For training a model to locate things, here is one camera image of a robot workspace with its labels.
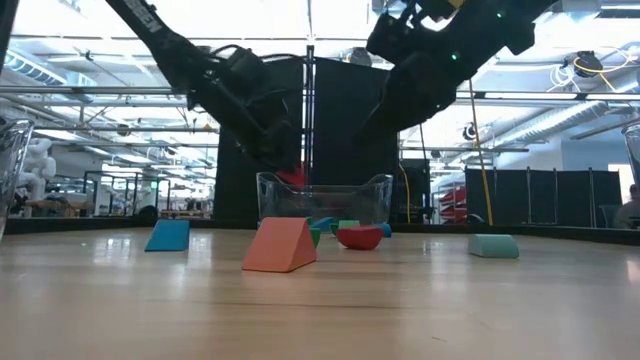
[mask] person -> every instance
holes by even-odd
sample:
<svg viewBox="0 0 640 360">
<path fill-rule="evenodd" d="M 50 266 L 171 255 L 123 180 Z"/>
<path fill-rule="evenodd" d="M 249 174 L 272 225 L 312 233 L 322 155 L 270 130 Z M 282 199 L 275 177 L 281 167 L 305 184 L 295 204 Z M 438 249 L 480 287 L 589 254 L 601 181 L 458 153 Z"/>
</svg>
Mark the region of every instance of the person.
<svg viewBox="0 0 640 360">
<path fill-rule="evenodd" d="M 631 201 L 624 204 L 616 213 L 614 219 L 614 227 L 618 229 L 636 229 L 637 220 L 632 218 L 640 218 L 640 190 L 637 185 L 629 187 Z"/>
</svg>

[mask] transparent container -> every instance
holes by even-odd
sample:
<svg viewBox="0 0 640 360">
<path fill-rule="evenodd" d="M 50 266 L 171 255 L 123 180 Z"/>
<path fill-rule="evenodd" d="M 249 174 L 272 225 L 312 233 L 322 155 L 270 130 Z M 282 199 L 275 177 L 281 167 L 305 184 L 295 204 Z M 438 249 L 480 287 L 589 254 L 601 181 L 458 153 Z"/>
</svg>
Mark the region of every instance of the transparent container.
<svg viewBox="0 0 640 360">
<path fill-rule="evenodd" d="M 633 170 L 633 179 L 636 184 L 640 181 L 640 123 L 631 124 L 622 129 L 622 134 L 627 142 L 629 163 Z"/>
<path fill-rule="evenodd" d="M 258 173 L 258 210 L 265 217 L 359 220 L 362 225 L 389 220 L 391 175 L 376 175 L 361 186 L 310 185 L 298 188 L 273 173 Z"/>
<path fill-rule="evenodd" d="M 0 125 L 0 241 L 32 131 L 33 123 L 28 120 Z"/>
</svg>

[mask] ceiling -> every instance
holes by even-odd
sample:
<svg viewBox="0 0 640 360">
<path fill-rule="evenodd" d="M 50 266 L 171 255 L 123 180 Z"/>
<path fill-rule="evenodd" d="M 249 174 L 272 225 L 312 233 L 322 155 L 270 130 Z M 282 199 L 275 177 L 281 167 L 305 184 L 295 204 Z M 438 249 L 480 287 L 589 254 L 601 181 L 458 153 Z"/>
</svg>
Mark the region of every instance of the ceiling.
<svg viewBox="0 0 640 360">
<path fill-rule="evenodd" d="M 315 45 L 316 55 L 343 59 L 355 46 L 364 46 L 376 22 L 371 0 L 152 0 L 158 14 L 175 31 L 192 39 L 196 45 L 212 48 L 235 43 L 251 48 L 259 55 L 293 53 L 303 55 L 308 44 Z M 615 6 L 631 9 L 617 18 L 593 18 L 576 21 L 570 14 L 544 14 L 538 19 L 536 45 L 520 56 L 507 49 L 490 60 L 474 77 L 474 88 L 482 91 L 562 92 L 609 91 L 603 79 L 574 78 L 568 81 L 558 68 L 567 57 L 578 51 L 591 50 L 614 81 L 629 72 L 637 71 L 640 62 L 640 20 L 629 17 L 633 9 L 640 9 L 640 1 L 605 1 L 606 9 Z M 102 0 L 21 0 L 15 22 L 11 48 L 29 56 L 57 74 L 79 72 L 99 86 L 168 86 L 158 71 L 153 58 L 126 24 Z M 86 59 L 90 52 L 93 61 Z M 375 66 L 389 67 L 377 61 Z M 558 79 L 566 82 L 555 86 Z M 36 85 L 24 76 L 5 71 L 0 84 Z M 461 86 L 464 92 L 467 85 Z M 117 101 L 117 97 L 97 97 L 104 101 Z M 30 98 L 45 100 L 56 105 L 50 110 L 77 119 L 79 108 L 65 106 L 62 97 Z M 167 101 L 163 97 L 146 97 L 144 101 Z M 492 104 L 479 106 L 477 118 L 488 139 L 504 132 L 533 115 L 544 111 L 544 106 L 529 104 L 513 106 Z M 135 127 L 202 127 L 216 128 L 217 124 L 206 114 L 184 113 L 174 107 L 93 107 L 85 109 L 85 117 L 95 116 L 91 125 L 113 126 L 129 124 Z M 424 124 L 424 138 L 416 128 L 402 132 L 406 146 L 420 146 L 421 140 L 429 147 L 468 146 L 462 132 L 472 120 L 468 103 L 458 103 L 439 113 Z M 136 133 L 126 138 L 113 133 L 76 134 L 83 138 L 116 143 L 156 142 L 217 144 L 214 133 Z M 116 148 L 102 147 L 109 154 Z M 193 156 L 193 149 L 185 151 Z M 136 154 L 163 159 L 163 151 L 139 149 Z M 215 162 L 215 151 L 200 151 L 200 160 Z"/>
</svg>

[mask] wooden table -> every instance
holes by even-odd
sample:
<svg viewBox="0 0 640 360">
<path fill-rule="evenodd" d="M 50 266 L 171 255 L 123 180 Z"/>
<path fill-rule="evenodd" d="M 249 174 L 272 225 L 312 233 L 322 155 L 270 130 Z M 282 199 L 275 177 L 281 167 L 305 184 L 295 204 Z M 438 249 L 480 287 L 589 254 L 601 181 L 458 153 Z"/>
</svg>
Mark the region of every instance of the wooden table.
<svg viewBox="0 0 640 360">
<path fill-rule="evenodd" d="M 520 238 L 520 260 L 458 236 L 394 235 L 375 252 L 324 237 L 291 274 L 240 271 L 251 231 L 8 236 L 2 359 L 638 359 L 640 250 Z"/>
</svg>

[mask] orange triangular block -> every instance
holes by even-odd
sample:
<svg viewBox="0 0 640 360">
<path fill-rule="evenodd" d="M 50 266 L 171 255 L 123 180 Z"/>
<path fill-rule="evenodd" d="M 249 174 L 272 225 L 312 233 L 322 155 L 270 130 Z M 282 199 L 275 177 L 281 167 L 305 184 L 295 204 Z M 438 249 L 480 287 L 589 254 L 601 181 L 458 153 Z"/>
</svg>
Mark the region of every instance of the orange triangular block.
<svg viewBox="0 0 640 360">
<path fill-rule="evenodd" d="M 242 264 L 243 270 L 291 272 L 316 261 L 305 218 L 265 218 Z"/>
</svg>

